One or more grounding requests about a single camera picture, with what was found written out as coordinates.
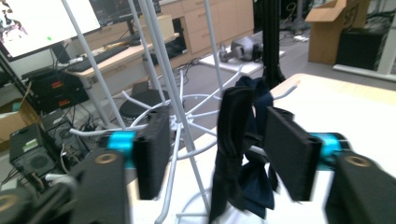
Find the gray floor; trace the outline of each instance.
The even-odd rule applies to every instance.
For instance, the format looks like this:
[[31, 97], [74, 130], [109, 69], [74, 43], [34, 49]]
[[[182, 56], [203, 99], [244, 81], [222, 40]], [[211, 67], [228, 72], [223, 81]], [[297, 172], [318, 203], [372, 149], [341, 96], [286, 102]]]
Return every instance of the gray floor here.
[[[378, 78], [363, 77], [355, 74], [349, 74], [344, 72], [335, 71], [332, 69], [332, 65], [323, 63], [311, 63], [308, 61], [308, 50], [309, 42], [295, 42], [289, 33], [280, 34], [280, 49], [285, 50], [284, 56], [280, 58], [280, 67], [285, 78], [289, 78], [294, 74], [307, 73], [310, 75], [315, 75], [319, 77], [328, 77], [338, 80], [344, 80], [353, 83], [359, 83], [363, 85], [388, 89], [396, 91], [396, 83], [390, 82]], [[223, 82], [232, 77], [234, 73], [221, 70], [221, 79]], [[261, 77], [262, 69], [254, 72], [250, 75], [251, 77]], [[216, 70], [214, 67], [197, 64], [187, 73], [188, 83], [184, 87], [185, 94], [196, 94], [196, 93], [206, 93], [210, 94], [215, 91], [219, 84], [216, 78]], [[185, 102], [186, 110], [192, 108], [198, 104], [202, 99], [187, 99]], [[211, 101], [202, 107], [199, 112], [207, 112], [213, 109], [219, 108], [219, 102]], [[212, 129], [216, 126], [217, 117], [204, 117], [202, 119], [197, 119], [194, 122], [203, 125], [208, 129]], [[191, 129], [191, 134], [193, 138], [197, 138], [203, 134], [202, 131]]]

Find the computer monitor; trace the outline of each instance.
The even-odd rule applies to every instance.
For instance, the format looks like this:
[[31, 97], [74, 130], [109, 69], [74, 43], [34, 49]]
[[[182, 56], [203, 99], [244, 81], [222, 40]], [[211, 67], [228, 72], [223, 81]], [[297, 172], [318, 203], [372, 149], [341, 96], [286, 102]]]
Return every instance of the computer monitor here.
[[[83, 34], [100, 29], [89, 0], [68, 0]], [[61, 0], [1, 0], [0, 50], [9, 62], [58, 46], [77, 32]]]
[[[132, 10], [128, 0], [90, 0], [93, 10], [102, 27], [112, 25], [119, 22], [127, 22], [129, 32], [134, 35], [134, 28], [131, 21], [134, 20]], [[140, 9], [138, 0], [133, 0], [137, 17], [143, 13]], [[155, 12], [161, 13], [159, 0], [152, 0]]]

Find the desk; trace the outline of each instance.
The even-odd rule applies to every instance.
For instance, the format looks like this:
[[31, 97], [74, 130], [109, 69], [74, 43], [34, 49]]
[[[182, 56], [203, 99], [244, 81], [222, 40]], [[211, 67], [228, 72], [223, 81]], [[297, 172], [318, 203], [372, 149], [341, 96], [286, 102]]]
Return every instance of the desk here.
[[[175, 38], [177, 38], [178, 36], [179, 34], [174, 34], [173, 36], [166, 38], [164, 42], [165, 43], [170, 42]], [[148, 44], [148, 49], [152, 49], [152, 48], [153, 48], [152, 44]], [[136, 73], [132, 71], [134, 70], [133, 68], [127, 70], [128, 65], [131, 64], [132, 62], [137, 62], [137, 59], [139, 58], [141, 59], [143, 54], [145, 54], [145, 49], [143, 45], [133, 46], [98, 64], [98, 68], [100, 69], [103, 75], [105, 75], [105, 73], [109, 73], [110, 71], [115, 71], [116, 73], [120, 74], [121, 78], [124, 79], [121, 82], [119, 82], [121, 83], [121, 85], [115, 91], [114, 90], [110, 91], [111, 93], [125, 90], [124, 88], [128, 87], [128, 85], [135, 83], [140, 78], [147, 75], [144, 69], [141, 69]], [[91, 102], [93, 103], [93, 106], [95, 107], [96, 111], [99, 113], [99, 116], [101, 120], [104, 122], [105, 126], [107, 126], [107, 124], [109, 124], [109, 121], [100, 103], [102, 99], [97, 96], [98, 91], [97, 92], [92, 91], [92, 85], [87, 80], [88, 78], [93, 77], [95, 75], [93, 68], [89, 68], [84, 72], [78, 72], [78, 73], [67, 72], [67, 74], [77, 76], [80, 78]]]
[[[396, 176], [396, 91], [363, 86], [323, 77], [297, 74], [272, 90], [278, 95], [289, 86], [300, 84], [275, 106], [295, 115], [307, 132], [343, 134], [353, 150], [376, 161]], [[276, 223], [327, 223], [322, 210], [333, 172], [317, 172], [312, 202], [293, 203], [284, 188], [276, 194], [276, 210], [268, 211], [267, 221]]]
[[[284, 54], [285, 54], [285, 51], [283, 51], [283, 50], [279, 51], [279, 57], [282, 57]], [[215, 60], [213, 59], [213, 54], [204, 57], [199, 62], [202, 64], [209, 65], [209, 66], [215, 66]], [[262, 67], [263, 67], [262, 62], [258, 62], [258, 63], [244, 62], [242, 60], [233, 58], [233, 59], [230, 59], [227, 63], [219, 62], [219, 68], [224, 69], [226, 71], [236, 73], [239, 69], [239, 65], [241, 65], [241, 64], [244, 65], [242, 67], [241, 73], [245, 74], [245, 75], [250, 75], [250, 74], [262, 69]]]
[[[357, 153], [376, 161], [391, 175], [396, 176], [396, 91], [387, 91], [359, 84], [348, 83], [307, 74], [297, 74], [271, 90], [274, 96], [285, 92], [300, 82], [296, 90], [285, 98], [275, 101], [275, 106], [294, 113], [295, 121], [308, 132], [338, 132], [343, 134]], [[204, 146], [214, 137], [205, 134], [194, 143]], [[215, 167], [217, 148], [195, 157], [206, 188], [210, 187]], [[293, 203], [285, 188], [275, 194], [276, 209], [267, 210], [268, 224], [327, 223], [322, 210], [332, 181], [332, 172], [317, 172], [312, 202]], [[130, 190], [134, 209], [134, 223], [153, 223], [161, 213], [163, 197], [158, 202], [138, 201], [135, 181]], [[190, 163], [179, 161], [168, 218], [164, 223], [174, 223], [187, 200], [198, 192]], [[262, 223], [250, 213], [243, 214], [231, 208], [221, 223]], [[202, 200], [198, 199], [188, 212], [203, 212]], [[180, 223], [205, 223], [200, 217], [186, 217]]]

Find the dark fabric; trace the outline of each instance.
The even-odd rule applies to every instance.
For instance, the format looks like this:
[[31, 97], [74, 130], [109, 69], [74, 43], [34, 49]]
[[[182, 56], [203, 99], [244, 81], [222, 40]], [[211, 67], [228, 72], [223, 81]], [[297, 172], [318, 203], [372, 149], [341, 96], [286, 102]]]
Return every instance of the dark fabric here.
[[209, 223], [224, 212], [227, 202], [237, 209], [246, 208], [238, 174], [245, 153], [244, 134], [251, 111], [253, 89], [231, 87], [223, 93], [218, 118], [218, 153], [212, 180]]
[[[274, 101], [269, 88], [262, 78], [252, 79], [246, 76], [241, 77], [235, 86], [249, 86], [254, 88], [255, 96], [253, 104], [255, 115], [250, 110], [247, 131], [255, 133], [263, 139], [267, 106], [272, 106]], [[263, 148], [262, 141], [259, 144], [251, 144], [249, 147], [253, 145]], [[265, 218], [265, 209], [274, 209], [275, 207], [273, 189], [277, 186], [276, 175], [272, 175], [273, 180], [270, 183], [264, 167], [268, 160], [263, 155], [247, 150], [245, 156], [249, 160], [249, 163], [244, 165], [240, 172], [239, 184], [245, 194], [247, 210], [261, 218]]]
[[277, 180], [276, 171], [273, 166], [270, 165], [268, 168], [268, 180], [270, 181], [271, 189], [277, 191], [279, 182]]

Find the cable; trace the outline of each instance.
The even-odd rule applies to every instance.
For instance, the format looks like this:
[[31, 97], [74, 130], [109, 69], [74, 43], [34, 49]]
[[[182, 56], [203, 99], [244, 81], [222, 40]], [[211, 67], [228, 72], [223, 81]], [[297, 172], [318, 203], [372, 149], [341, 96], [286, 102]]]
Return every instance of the cable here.
[[53, 63], [53, 70], [54, 71], [58, 71], [58, 63], [59, 63], [59, 58], [66, 52], [67, 47], [69, 46], [69, 44], [67, 43], [66, 46], [64, 46], [64, 49], [61, 51], [61, 53], [59, 53], [58, 56], [56, 56], [56, 61], [55, 63]]
[[55, 57], [56, 56], [54, 55], [54, 52], [52, 50], [50, 50], [49, 53], [50, 53], [50, 57], [52, 58], [52, 69], [55, 70], [55, 68], [56, 68], [56, 66], [55, 66], [55, 63], [56, 63]]
[[282, 22], [283, 24], [285, 24], [287, 21], [291, 21], [291, 17], [293, 16], [294, 11], [297, 8], [297, 4], [296, 3], [288, 3], [288, 5], [286, 6], [286, 10], [290, 12], [289, 16]]
[[128, 33], [130, 33], [129, 30], [125, 31], [125, 33], [123, 33], [119, 39], [122, 39]]
[[46, 218], [70, 200], [72, 190], [65, 183], [55, 184], [37, 202], [37, 208], [28, 224], [45, 223]]
[[194, 67], [195, 65], [198, 65], [198, 64], [199, 64], [199, 61], [200, 61], [201, 59], [203, 59], [204, 57], [206, 57], [207, 55], [210, 55], [210, 54], [206, 54], [206, 55], [204, 55], [204, 56], [194, 58], [194, 59], [188, 61], [187, 63], [183, 63], [183, 64], [181, 64], [180, 66], [174, 68], [174, 69], [173, 69], [174, 76], [175, 76], [175, 77], [179, 76], [180, 70], [183, 70], [183, 69], [184, 69], [185, 72], [184, 72], [183, 77], [185, 78], [185, 81], [184, 81], [183, 85], [188, 84], [189, 81], [190, 81], [190, 80], [189, 80], [189, 77], [187, 76], [189, 70], [190, 70], [192, 67]]
[[31, 175], [37, 181], [37, 183], [40, 185], [40, 187], [42, 189], [45, 189], [43, 181], [35, 173], [31, 173]]
[[69, 113], [69, 111], [71, 110], [71, 108], [72, 108], [72, 107], [69, 107], [68, 110], [67, 110], [67, 112], [64, 113], [64, 115], [62, 116], [62, 118], [59, 120], [58, 124], [56, 125], [56, 127], [55, 127], [55, 129], [54, 129], [54, 131], [53, 131], [52, 139], [55, 139], [55, 134], [56, 134], [58, 128], [61, 126], [62, 121], [64, 121], [64, 118], [66, 117], [67, 113]]
[[75, 154], [72, 154], [72, 157], [73, 157], [73, 159], [75, 159], [75, 161], [76, 161], [77, 163], [80, 163], [80, 160], [77, 158], [77, 156], [76, 156]]
[[62, 144], [62, 150], [61, 150], [61, 165], [62, 165], [62, 169], [64, 169], [64, 172], [69, 174], [69, 171], [66, 169], [66, 166], [64, 165], [64, 143]]
[[294, 40], [294, 35], [289, 35], [283, 34], [282, 37], [279, 38], [279, 46], [285, 47], [285, 46], [291, 46], [297, 43], [297, 41]]
[[73, 115], [72, 115], [72, 127], [73, 127], [73, 124], [74, 124], [74, 119], [75, 119], [75, 115], [76, 115], [76, 106], [75, 105], [73, 105]]
[[[123, 104], [125, 102], [125, 98], [120, 97], [120, 98], [113, 98], [113, 100], [118, 100], [116, 102], [116, 106], [120, 107], [121, 104]], [[117, 118], [112, 119], [111, 117], [113, 116], [114, 111], [111, 110], [110, 114], [108, 115], [108, 119], [110, 119], [110, 123], [113, 122], [114, 120], [116, 120]]]
[[[70, 75], [67, 75], [66, 72], [63, 70], [62, 73], [61, 73], [61, 78], [60, 78], [60, 80], [62, 81], [62, 83], [64, 83], [64, 78], [65, 78], [65, 76], [70, 76]], [[90, 115], [91, 112], [90, 112], [87, 108], [85, 108], [84, 105], [82, 105], [82, 104], [79, 102], [79, 101], [80, 101], [80, 97], [81, 97], [84, 93], [82, 92], [82, 93], [78, 96], [78, 98], [76, 98], [76, 97], [74, 97], [73, 94], [69, 94], [69, 91], [70, 91], [70, 90], [66, 90], [66, 91], [65, 91], [66, 94], [67, 94], [67, 96], [69, 97], [69, 99], [70, 99], [70, 100], [73, 100], [74, 102], [76, 102], [77, 104], [75, 104], [75, 105], [81, 106], [81, 108], [82, 108], [83, 110], [85, 110], [85, 111], [87, 112], [88, 115]]]
[[90, 114], [88, 116], [87, 121], [85, 121], [83, 124], [81, 124], [78, 127], [79, 131], [83, 132], [91, 132], [96, 130], [97, 125], [93, 122], [93, 114]]
[[14, 178], [16, 175], [19, 174], [19, 171], [14, 167], [12, 168], [9, 172], [6, 178], [0, 183], [0, 187], [2, 187], [4, 184], [6, 184], [9, 180]]
[[383, 11], [370, 13], [366, 17], [366, 28], [373, 28], [379, 24], [379, 29], [389, 29], [392, 24], [393, 17], [395, 16], [395, 11]]

